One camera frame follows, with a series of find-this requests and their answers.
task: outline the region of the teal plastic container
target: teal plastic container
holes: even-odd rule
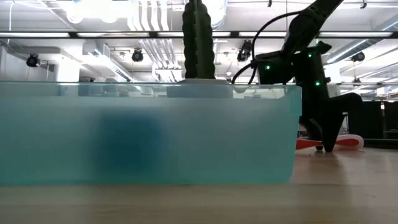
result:
[[[301,89],[0,82],[0,185],[285,182]]]

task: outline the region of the fluorescent light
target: fluorescent light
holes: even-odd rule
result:
[[[84,0],[64,7],[67,19],[74,24],[80,23],[84,18],[101,18],[103,22],[114,23],[119,15],[126,15],[128,10],[127,7],[117,6],[112,0]]]
[[[149,37],[147,32],[79,32],[79,37]]]
[[[158,32],[159,37],[183,37],[183,32]],[[213,32],[213,37],[229,37],[231,32]]]
[[[254,37],[257,32],[239,32],[240,37]],[[285,37],[286,32],[261,32],[259,37]]]
[[[218,40],[218,39],[216,39],[216,40],[213,41],[213,43],[214,44],[225,44],[225,43],[228,43],[228,40]]]
[[[213,37],[229,37],[231,32],[213,32]]]
[[[392,32],[320,32],[319,37],[389,37]]]
[[[159,37],[183,37],[183,32],[159,32],[157,33]]]
[[[67,32],[0,32],[0,37],[69,37]]]

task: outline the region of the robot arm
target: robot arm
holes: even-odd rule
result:
[[[290,58],[297,51],[308,47],[325,21],[342,2],[343,0],[316,0],[302,10],[289,25],[281,50],[282,56]]]

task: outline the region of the red and white object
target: red and white object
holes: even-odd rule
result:
[[[355,151],[362,149],[364,145],[363,138],[355,134],[345,134],[337,136],[335,149]],[[321,141],[314,141],[308,139],[298,139],[296,142],[296,150],[306,149],[308,147],[322,146]]]

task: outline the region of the black cable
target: black cable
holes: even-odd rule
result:
[[[231,80],[231,83],[232,83],[232,84],[235,84],[236,79],[242,74],[242,72],[244,72],[246,69],[250,68],[251,66],[253,66],[253,65],[255,65],[255,64],[257,64],[257,62],[256,62],[256,61],[253,61],[253,62],[251,62],[251,63],[245,65],[243,68],[241,68],[241,69],[234,75],[234,77],[233,77],[232,80]]]
[[[288,17],[288,16],[293,16],[293,15],[297,15],[297,14],[300,14],[302,11],[295,11],[295,12],[289,12],[289,13],[285,13],[285,14],[283,14],[283,15],[280,15],[280,16],[277,16],[277,17],[275,17],[275,18],[273,18],[273,19],[271,19],[270,21],[268,21],[266,24],[264,24],[258,31],[257,31],[257,34],[255,34],[255,36],[254,36],[254,38],[253,38],[253,41],[252,41],[252,45],[251,45],[251,57],[252,57],[252,62],[251,63],[249,63],[249,64],[247,64],[246,66],[244,66],[243,68],[241,68],[236,74],[235,74],[235,76],[233,77],[233,79],[232,79],[232,84],[235,84],[235,80],[246,70],[246,69],[248,69],[249,67],[251,67],[252,65],[254,66],[254,68],[253,68],[253,74],[251,75],[251,78],[250,78],[250,80],[249,80],[249,85],[253,82],[253,80],[254,80],[254,77],[256,76],[256,70],[257,70],[257,62],[256,62],[256,55],[255,55],[255,53],[254,53],[254,44],[256,43],[256,40],[257,40],[257,38],[259,37],[259,35],[261,34],[261,32],[265,29],[265,28],[267,28],[267,26],[269,26],[269,25],[271,25],[273,22],[275,22],[275,21],[277,21],[277,20],[279,20],[279,19],[282,19],[282,18],[285,18],[285,17]]]
[[[250,80],[248,82],[248,85],[250,85],[253,82],[254,77],[256,76],[256,71],[257,71],[257,67],[254,67],[253,68],[253,74],[251,74],[251,77],[250,77]]]
[[[264,24],[264,25],[257,31],[257,34],[256,34],[256,35],[254,36],[254,38],[253,38],[253,41],[252,41],[252,44],[251,44],[251,56],[252,56],[252,59],[255,60],[254,44],[256,43],[256,40],[257,40],[257,38],[259,37],[259,35],[261,34],[261,32],[262,32],[265,28],[267,28],[267,26],[271,25],[273,22],[275,22],[275,21],[277,21],[277,20],[279,20],[279,19],[283,19],[283,18],[288,17],[288,16],[294,16],[294,15],[300,14],[301,12],[302,12],[302,11],[288,12],[288,13],[285,13],[285,14],[282,14],[282,15],[280,15],[280,16],[275,17],[275,18],[271,19],[270,21],[268,21],[266,24]]]

